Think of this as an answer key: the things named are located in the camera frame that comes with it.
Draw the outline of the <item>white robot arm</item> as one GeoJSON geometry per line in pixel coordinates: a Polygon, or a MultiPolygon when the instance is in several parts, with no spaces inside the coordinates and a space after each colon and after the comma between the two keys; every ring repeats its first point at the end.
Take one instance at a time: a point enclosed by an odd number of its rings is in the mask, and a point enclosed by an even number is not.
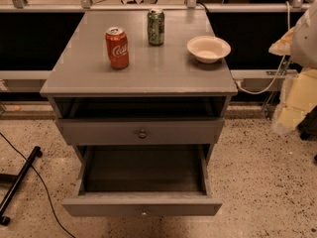
{"type": "Polygon", "coordinates": [[[317,106],[317,1],[314,1],[268,51],[277,56],[290,56],[302,67],[282,85],[280,102],[271,124],[277,134],[293,131],[317,106]]]}

